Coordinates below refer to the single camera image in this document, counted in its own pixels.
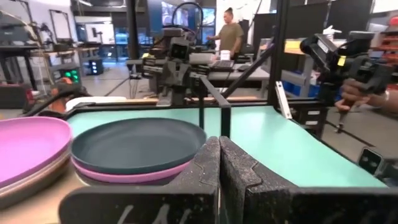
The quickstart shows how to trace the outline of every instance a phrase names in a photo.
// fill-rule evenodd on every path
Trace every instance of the floor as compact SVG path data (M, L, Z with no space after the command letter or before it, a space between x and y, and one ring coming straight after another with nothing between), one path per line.
M82 77L82 83L88 92L94 96L125 96L132 95L132 81L129 81L128 70L124 65L106 65L109 70L100 76ZM150 95L148 80L140 80L137 86L136 98ZM259 90L238 89L234 96L259 96ZM14 118L20 111L0 110L3 118ZM328 120L337 123L338 113L332 108ZM383 114L375 113L371 108L363 106L358 112L350 113L346 120L346 130L375 145L377 151L386 157L398 157L398 120ZM334 129L326 125L323 140L351 160L356 161L364 146L363 143L345 135L336 134Z

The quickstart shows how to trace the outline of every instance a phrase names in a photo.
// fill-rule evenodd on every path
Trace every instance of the table surface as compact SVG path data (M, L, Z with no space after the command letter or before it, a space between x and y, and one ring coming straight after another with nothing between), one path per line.
M234 69L238 69L240 66L245 65L245 64L236 64L234 65ZM229 72L210 72L208 79L209 80L225 80L225 78L228 76ZM242 75L242 72L239 72L237 70L231 72L229 75L229 80L235 80L239 78ZM269 73L264 71L261 67L257 68L256 71L253 72L248 78L248 80L268 80L269 79Z
M205 110L205 131L221 132L219 108ZM76 137L101 124L131 118L172 118L198 124L198 110L98 111L80 113L68 122ZM386 187L331 150L270 106L232 109L231 139L269 169L300 187ZM70 169L57 183L1 212L0 223L57 223L57 210L67 193L84 186Z

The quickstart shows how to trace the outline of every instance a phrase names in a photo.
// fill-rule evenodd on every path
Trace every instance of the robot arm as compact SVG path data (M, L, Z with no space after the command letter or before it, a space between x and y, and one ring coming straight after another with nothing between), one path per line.
M334 105L334 98L346 78L361 82L361 91L365 94L381 94L386 90L393 68L371 60L368 57L369 42L364 40L369 39L353 39L337 47L324 35L315 34L300 44L302 52L311 56L321 70L318 97L328 106Z

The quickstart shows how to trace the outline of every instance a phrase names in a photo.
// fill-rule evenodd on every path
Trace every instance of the robot workstation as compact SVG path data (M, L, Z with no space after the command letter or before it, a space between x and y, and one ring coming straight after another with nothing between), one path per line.
M158 3L143 2L148 9ZM320 139L346 78L378 94L392 68L367 56L373 34L353 32L339 47L314 34L300 49L322 71L320 93L286 97L278 58L289 1L277 4L267 48L222 93L207 79L192 31L168 26L160 40L166 58L127 62L131 79L162 83L158 99L41 113L79 94L66 88L24 118L0 121L0 151L43 151L0 158L0 223L398 223L395 160L366 148L351 161ZM267 99L228 99L269 58ZM346 132L345 116L338 132Z

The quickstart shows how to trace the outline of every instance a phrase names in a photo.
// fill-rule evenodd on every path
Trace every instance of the ceiling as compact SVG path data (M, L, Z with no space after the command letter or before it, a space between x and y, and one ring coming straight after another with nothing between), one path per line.
M85 0L92 3L93 6L122 6L124 0Z

